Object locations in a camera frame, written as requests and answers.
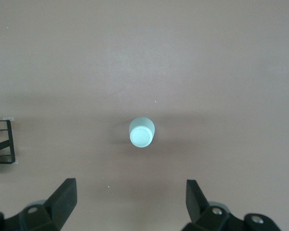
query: black wire rack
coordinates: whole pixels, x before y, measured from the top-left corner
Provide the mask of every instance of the black wire rack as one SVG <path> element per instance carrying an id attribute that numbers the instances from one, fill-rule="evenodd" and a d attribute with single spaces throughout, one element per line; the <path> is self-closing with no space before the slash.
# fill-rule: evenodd
<path id="1" fill-rule="evenodd" d="M 0 120 L 0 122 L 6 123 L 6 128 L 0 129 L 0 132 L 7 132 L 8 134 L 8 139 L 0 142 L 0 151 L 5 148 L 10 149 L 9 153 L 0 152 L 0 164 L 12 164 L 15 162 L 15 150 L 11 122 L 10 120 Z"/>

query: plastic cup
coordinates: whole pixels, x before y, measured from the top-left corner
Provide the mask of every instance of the plastic cup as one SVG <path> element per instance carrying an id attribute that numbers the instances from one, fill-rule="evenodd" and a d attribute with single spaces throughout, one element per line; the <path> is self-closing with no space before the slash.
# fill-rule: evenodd
<path id="1" fill-rule="evenodd" d="M 153 140 L 155 126 L 147 117 L 135 118 L 130 124 L 130 140 L 138 148 L 147 147 Z"/>

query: cup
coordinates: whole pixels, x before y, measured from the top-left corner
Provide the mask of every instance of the cup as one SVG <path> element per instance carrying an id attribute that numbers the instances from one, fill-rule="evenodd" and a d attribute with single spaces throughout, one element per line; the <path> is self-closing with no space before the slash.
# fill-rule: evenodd
<path id="1" fill-rule="evenodd" d="M 147 117 L 135 118 L 130 124 L 130 140 L 138 148 L 147 147 L 153 140 L 155 126 Z"/>

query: screw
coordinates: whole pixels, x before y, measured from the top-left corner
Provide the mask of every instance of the screw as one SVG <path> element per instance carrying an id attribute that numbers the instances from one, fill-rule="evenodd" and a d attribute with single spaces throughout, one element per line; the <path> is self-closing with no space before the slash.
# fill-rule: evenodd
<path id="1" fill-rule="evenodd" d="M 35 213 L 38 210 L 36 207 L 32 207 L 28 210 L 28 213 Z"/>
<path id="2" fill-rule="evenodd" d="M 221 214 L 223 214 L 223 212 L 222 212 L 221 209 L 219 209 L 219 208 L 213 208 L 213 209 L 212 209 L 212 212 L 213 212 L 214 214 L 216 214 L 216 215 L 221 215 Z"/>
<path id="3" fill-rule="evenodd" d="M 252 221 L 258 224 L 263 224 L 263 220 L 260 216 L 252 216 L 251 217 Z"/>

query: black metal frame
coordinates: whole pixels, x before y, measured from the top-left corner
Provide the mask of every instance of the black metal frame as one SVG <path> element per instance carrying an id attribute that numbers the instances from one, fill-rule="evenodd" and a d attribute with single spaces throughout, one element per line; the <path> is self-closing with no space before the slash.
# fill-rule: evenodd
<path id="1" fill-rule="evenodd" d="M 0 129 L 0 131 L 7 131 L 9 136 L 8 140 L 0 142 L 0 150 L 10 147 L 10 155 L 0 155 L 0 164 L 12 164 L 15 162 L 15 150 L 11 122 L 10 120 L 0 120 L 0 122 L 6 122 L 7 129 Z"/>

